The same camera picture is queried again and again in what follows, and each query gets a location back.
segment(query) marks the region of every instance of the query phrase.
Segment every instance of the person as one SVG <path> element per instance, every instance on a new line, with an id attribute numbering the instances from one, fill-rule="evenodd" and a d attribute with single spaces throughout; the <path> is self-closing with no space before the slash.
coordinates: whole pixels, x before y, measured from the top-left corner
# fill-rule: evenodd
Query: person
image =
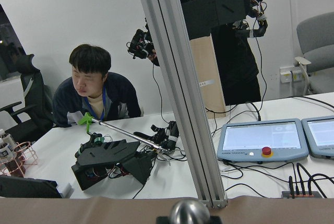
<path id="1" fill-rule="evenodd" d="M 140 116 L 134 86 L 124 76 L 108 72 L 111 56 L 105 49 L 79 45 L 69 63 L 72 77 L 59 85 L 53 98 L 57 126 L 76 125 L 86 112 L 103 121 Z"/>
<path id="2" fill-rule="evenodd" d="M 180 0 L 181 3 L 193 0 Z M 246 36 L 237 36 L 233 24 L 212 28 L 214 52 L 226 105 L 261 100 L 259 73 Z M 157 57 L 155 51 L 148 59 Z"/>

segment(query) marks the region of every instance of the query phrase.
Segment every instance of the brown surface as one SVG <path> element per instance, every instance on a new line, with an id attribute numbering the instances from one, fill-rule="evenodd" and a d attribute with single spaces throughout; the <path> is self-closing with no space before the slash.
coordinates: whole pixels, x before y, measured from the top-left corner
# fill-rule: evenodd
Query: brown surface
<path id="1" fill-rule="evenodd" d="M 152 223 L 167 216 L 180 199 L 0 198 L 1 224 Z M 211 210 L 223 224 L 334 223 L 334 199 L 274 199 L 241 196 Z"/>
<path id="2" fill-rule="evenodd" d="M 190 45 L 194 55 L 198 81 L 214 80 L 214 84 L 200 88 L 205 107 L 215 112 L 225 112 L 223 90 L 211 36 L 190 40 Z M 216 118 L 224 116 L 225 114 L 216 114 Z M 212 119 L 213 113 L 207 112 L 207 117 Z"/>

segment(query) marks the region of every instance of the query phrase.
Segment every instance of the red button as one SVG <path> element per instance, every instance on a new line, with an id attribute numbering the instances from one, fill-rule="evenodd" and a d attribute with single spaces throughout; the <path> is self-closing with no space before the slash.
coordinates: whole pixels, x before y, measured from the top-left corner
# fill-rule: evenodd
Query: red button
<path id="1" fill-rule="evenodd" d="M 264 147 L 262 149 L 262 154 L 263 155 L 271 155 L 271 148 L 270 147 Z"/>

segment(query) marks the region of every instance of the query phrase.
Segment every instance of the power strip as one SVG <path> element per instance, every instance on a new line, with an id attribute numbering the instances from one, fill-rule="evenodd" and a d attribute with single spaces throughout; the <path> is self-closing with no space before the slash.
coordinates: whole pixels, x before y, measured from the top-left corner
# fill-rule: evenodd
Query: power strip
<path id="1" fill-rule="evenodd" d="M 283 199 L 293 199 L 292 195 L 290 194 L 290 191 L 282 191 L 282 198 Z M 294 195 L 294 198 L 301 199 L 301 198 L 322 198 L 321 194 L 318 191 L 312 191 L 312 195 L 309 194 L 300 194 L 300 195 Z"/>

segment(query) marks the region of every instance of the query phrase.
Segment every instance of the white wall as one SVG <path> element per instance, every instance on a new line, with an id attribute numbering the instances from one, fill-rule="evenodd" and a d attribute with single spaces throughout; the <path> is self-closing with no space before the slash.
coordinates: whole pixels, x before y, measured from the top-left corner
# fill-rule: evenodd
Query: white wall
<path id="1" fill-rule="evenodd" d="M 135 86 L 146 114 L 160 112 L 160 96 L 152 79 L 149 60 L 132 59 L 127 53 L 137 28 L 145 29 L 140 0 L 0 0 L 27 54 L 35 55 L 44 82 L 54 91 L 71 75 L 68 58 L 83 43 L 101 46 L 112 56 L 112 72 Z M 154 69 L 161 87 L 163 110 L 172 111 L 159 68 Z"/>
<path id="2" fill-rule="evenodd" d="M 302 82 L 281 84 L 279 68 L 292 66 L 299 55 L 295 28 L 299 21 L 333 10 L 330 0 L 264 0 L 268 29 L 259 38 L 263 74 L 268 84 L 265 100 L 301 92 Z M 140 0 L 0 0 L 23 48 L 34 53 L 34 65 L 54 90 L 70 76 L 68 57 L 72 49 L 91 43 L 112 55 L 112 71 L 126 76 L 136 87 L 146 114 L 160 112 L 158 89 L 148 60 L 132 60 L 126 51 L 137 28 L 144 29 Z M 260 68 L 255 39 L 249 39 Z M 171 111 L 159 68 L 155 74 L 163 95 L 163 110 Z M 264 82 L 259 75 L 262 92 Z"/>

